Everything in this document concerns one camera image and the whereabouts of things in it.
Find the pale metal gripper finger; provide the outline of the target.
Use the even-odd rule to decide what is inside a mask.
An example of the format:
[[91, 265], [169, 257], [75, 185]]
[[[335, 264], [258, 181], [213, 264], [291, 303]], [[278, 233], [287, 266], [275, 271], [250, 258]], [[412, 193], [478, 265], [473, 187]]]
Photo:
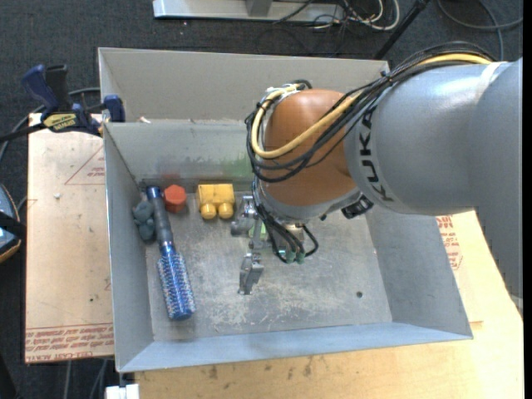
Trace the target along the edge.
[[233, 236], [249, 236], [258, 219], [254, 197], [243, 195], [235, 212], [234, 220], [230, 224], [230, 233]]
[[261, 255], [258, 253], [247, 253], [240, 266], [239, 290], [242, 295], [250, 295], [253, 286], [259, 281], [264, 271]]

